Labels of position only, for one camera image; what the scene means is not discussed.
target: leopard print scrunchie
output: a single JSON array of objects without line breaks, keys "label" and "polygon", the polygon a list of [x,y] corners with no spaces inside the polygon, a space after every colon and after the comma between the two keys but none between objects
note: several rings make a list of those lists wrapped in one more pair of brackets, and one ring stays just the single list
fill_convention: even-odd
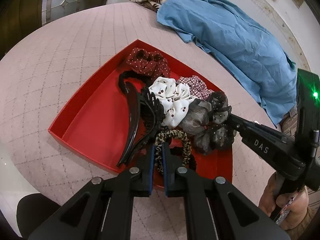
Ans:
[{"label": "leopard print scrunchie", "polygon": [[155,141],[155,166],[157,167],[158,172],[163,175],[163,163],[162,163],[162,144],[168,139],[179,139],[182,142],[182,165],[186,166],[189,164],[190,160],[192,162],[192,168],[196,170],[196,162],[194,160],[193,155],[191,154],[191,144],[189,139],[187,138],[187,134],[184,131],[180,130],[166,130],[161,131],[156,135]]}]

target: red box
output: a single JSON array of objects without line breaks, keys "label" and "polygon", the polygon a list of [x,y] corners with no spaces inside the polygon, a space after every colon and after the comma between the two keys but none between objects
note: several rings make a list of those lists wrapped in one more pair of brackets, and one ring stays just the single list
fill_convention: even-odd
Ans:
[{"label": "red box", "polygon": [[[63,147],[89,162],[111,172],[120,173],[126,167],[116,164],[124,150],[129,130],[129,110],[125,95],[118,87],[119,74],[129,70],[126,58],[133,48],[146,51],[159,49],[136,40],[99,68],[72,96],[49,127],[49,133]],[[202,75],[160,51],[171,68],[170,78],[197,75],[208,89],[220,90]],[[129,79],[138,89],[143,86],[136,79]],[[192,150],[197,162],[197,173],[210,179],[223,176],[232,181],[232,149],[213,151],[203,156]],[[163,179],[155,170],[154,184],[163,187]]]}]

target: round table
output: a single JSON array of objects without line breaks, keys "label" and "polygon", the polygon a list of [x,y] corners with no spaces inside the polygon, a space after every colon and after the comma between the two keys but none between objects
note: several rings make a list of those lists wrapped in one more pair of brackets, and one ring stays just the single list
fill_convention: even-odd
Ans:
[{"label": "round table", "polygon": [[[136,39],[187,64],[222,89],[232,113],[274,127],[265,111],[213,57],[185,44],[134,3],[84,10],[36,30],[0,62],[0,139],[21,174],[39,192],[65,203],[92,177],[113,175],[61,147],[47,129],[60,109],[101,65]],[[273,169],[236,136],[233,184],[258,204]],[[134,200],[132,239],[186,238],[182,200],[163,192]]]}]

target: scrunchie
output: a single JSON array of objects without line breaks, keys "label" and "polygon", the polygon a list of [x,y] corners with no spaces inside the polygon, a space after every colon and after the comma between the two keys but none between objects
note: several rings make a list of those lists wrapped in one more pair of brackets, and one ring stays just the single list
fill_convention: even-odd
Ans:
[{"label": "scrunchie", "polygon": [[162,125],[174,129],[188,112],[189,104],[196,98],[190,95],[188,85],[176,86],[174,78],[158,77],[149,87],[163,105],[165,118]]},{"label": "scrunchie", "polygon": [[223,124],[231,113],[226,95],[213,92],[208,102],[195,99],[189,105],[186,117],[179,127],[189,136],[194,136],[193,146],[203,155],[214,149],[223,150],[234,142],[234,130]]},{"label": "scrunchie", "polygon": [[[190,156],[191,156],[191,144],[189,139],[187,138],[187,134],[184,131],[180,130],[166,130],[161,131],[156,135],[156,141],[155,141],[155,166],[157,167],[158,172],[163,175],[163,163],[162,163],[162,144],[168,139],[179,139],[182,143],[182,165],[186,166],[190,162]],[[196,170],[196,162],[194,158],[192,158],[192,167]]]},{"label": "scrunchie", "polygon": [[168,61],[159,51],[147,52],[145,49],[134,48],[127,58],[127,64],[135,73],[150,77],[152,82],[157,77],[170,76]]},{"label": "scrunchie", "polygon": [[190,78],[180,77],[177,80],[177,84],[180,83],[188,84],[191,95],[196,96],[201,100],[206,100],[213,92],[211,89],[207,88],[207,85],[198,76],[193,75]]}]

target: metal screw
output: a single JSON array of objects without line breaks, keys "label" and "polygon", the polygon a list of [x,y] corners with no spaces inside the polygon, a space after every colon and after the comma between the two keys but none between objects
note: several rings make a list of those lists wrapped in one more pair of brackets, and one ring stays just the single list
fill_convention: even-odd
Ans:
[{"label": "metal screw", "polygon": [[186,173],[188,170],[187,170],[186,167],[179,167],[179,168],[177,169],[177,171],[178,171],[179,173]]},{"label": "metal screw", "polygon": [[130,173],[132,174],[137,174],[139,172],[139,168],[138,167],[132,167],[129,169]]},{"label": "metal screw", "polygon": [[92,184],[100,184],[102,179],[100,177],[94,177],[91,182]]},{"label": "metal screw", "polygon": [[216,177],[216,182],[218,184],[224,184],[226,182],[226,179],[224,177]]}]

